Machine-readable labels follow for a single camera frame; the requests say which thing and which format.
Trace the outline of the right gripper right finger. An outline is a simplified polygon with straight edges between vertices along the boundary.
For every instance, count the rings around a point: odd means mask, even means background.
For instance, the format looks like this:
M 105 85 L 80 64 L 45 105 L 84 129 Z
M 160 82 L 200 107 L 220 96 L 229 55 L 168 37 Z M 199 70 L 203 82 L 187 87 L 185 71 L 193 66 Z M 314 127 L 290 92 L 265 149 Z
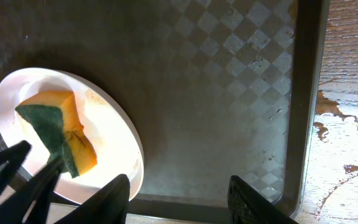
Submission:
M 233 224 L 297 224 L 237 175 L 229 180 L 227 204 Z

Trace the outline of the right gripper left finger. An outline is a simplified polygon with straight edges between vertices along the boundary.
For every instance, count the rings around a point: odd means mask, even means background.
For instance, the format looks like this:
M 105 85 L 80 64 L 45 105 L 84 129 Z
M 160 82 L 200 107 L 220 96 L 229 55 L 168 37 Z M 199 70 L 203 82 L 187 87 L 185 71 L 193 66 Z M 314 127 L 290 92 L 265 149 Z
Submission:
M 120 174 L 55 224 L 124 224 L 129 194 L 129 179 Z

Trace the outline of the green and orange sponge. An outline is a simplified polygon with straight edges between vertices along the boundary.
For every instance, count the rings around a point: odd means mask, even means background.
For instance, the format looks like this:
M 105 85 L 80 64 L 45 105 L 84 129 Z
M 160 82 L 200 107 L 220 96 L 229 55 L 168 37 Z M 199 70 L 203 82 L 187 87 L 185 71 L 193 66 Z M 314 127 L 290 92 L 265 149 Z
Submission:
M 47 162 L 63 161 L 62 172 L 79 177 L 97 165 L 93 145 L 84 133 L 75 94 L 66 90 L 41 91 L 15 107 L 49 152 Z

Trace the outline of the white plate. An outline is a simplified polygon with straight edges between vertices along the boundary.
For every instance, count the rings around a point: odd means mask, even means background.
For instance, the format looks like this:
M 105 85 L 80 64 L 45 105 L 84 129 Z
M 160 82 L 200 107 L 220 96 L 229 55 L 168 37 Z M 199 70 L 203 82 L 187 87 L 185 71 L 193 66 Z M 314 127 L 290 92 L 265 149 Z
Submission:
M 25 179 L 34 176 L 50 155 L 30 124 L 15 111 L 22 101 L 46 90 L 68 90 L 75 94 L 84 133 L 92 143 L 98 163 L 86 174 L 60 176 L 55 193 L 81 204 L 119 174 L 130 180 L 129 199 L 139 192 L 144 179 L 144 155 L 140 137 L 120 105 L 100 87 L 78 75 L 46 68 L 23 68 L 0 83 L 0 133 L 7 146 L 22 140 L 32 149 L 22 164 Z

